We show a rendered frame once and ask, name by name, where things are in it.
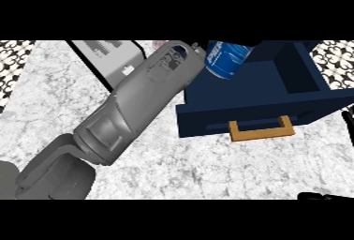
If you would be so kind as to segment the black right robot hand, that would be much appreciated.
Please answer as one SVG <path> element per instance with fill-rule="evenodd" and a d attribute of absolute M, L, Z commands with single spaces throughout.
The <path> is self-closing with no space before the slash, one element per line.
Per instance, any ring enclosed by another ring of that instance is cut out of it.
<path fill-rule="evenodd" d="M 349 140 L 354 145 L 354 104 L 342 111 L 342 120 L 345 121 Z M 320 194 L 317 192 L 300 192 L 297 194 L 299 200 L 351 200 L 351 197 L 337 196 L 331 194 Z"/>

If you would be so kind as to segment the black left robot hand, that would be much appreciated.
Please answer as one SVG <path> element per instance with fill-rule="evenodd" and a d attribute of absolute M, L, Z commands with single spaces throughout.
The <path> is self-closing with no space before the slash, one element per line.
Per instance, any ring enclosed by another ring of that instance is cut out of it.
<path fill-rule="evenodd" d="M 236 45 L 241 45 L 241 46 L 246 46 L 246 47 L 253 47 L 256 46 L 262 40 L 253 40 L 253 39 L 240 39 L 240 40 L 219 40 L 225 43 L 230 43 L 230 44 L 236 44 Z"/>

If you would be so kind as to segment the blue can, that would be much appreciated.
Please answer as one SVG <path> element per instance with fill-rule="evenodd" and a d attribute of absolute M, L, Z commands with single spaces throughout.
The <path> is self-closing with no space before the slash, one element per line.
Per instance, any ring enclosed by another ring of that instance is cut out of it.
<path fill-rule="evenodd" d="M 252 47 L 213 41 L 205 58 L 206 70 L 221 79 L 230 79 L 238 70 L 250 52 Z"/>

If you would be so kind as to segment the navy blue drawer box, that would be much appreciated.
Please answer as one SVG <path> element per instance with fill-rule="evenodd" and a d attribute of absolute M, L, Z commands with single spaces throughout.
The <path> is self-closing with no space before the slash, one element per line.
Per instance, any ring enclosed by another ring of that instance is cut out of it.
<path fill-rule="evenodd" d="M 216 108 L 290 105 L 334 109 L 354 103 L 354 89 L 331 90 L 309 57 L 317 40 L 264 40 L 233 78 L 222 80 L 205 69 L 185 89 L 185 103 Z"/>

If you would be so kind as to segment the navy blue drawer front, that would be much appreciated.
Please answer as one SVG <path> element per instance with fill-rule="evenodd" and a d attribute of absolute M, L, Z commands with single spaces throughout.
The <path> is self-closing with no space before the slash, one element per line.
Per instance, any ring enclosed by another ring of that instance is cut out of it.
<path fill-rule="evenodd" d="M 296 94 L 261 95 L 236 93 L 234 98 L 175 106 L 178 137 L 228 132 L 228 122 L 240 129 L 277 126 L 277 118 L 287 115 L 293 126 L 306 125 L 354 103 L 354 89 L 325 90 Z"/>

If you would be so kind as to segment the pale grey appliance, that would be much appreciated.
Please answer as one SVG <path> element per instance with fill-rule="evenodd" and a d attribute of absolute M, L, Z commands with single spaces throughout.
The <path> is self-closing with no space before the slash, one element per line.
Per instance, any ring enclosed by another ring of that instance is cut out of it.
<path fill-rule="evenodd" d="M 146 59 L 134 40 L 67 40 L 78 58 L 89 68 L 107 91 Z"/>

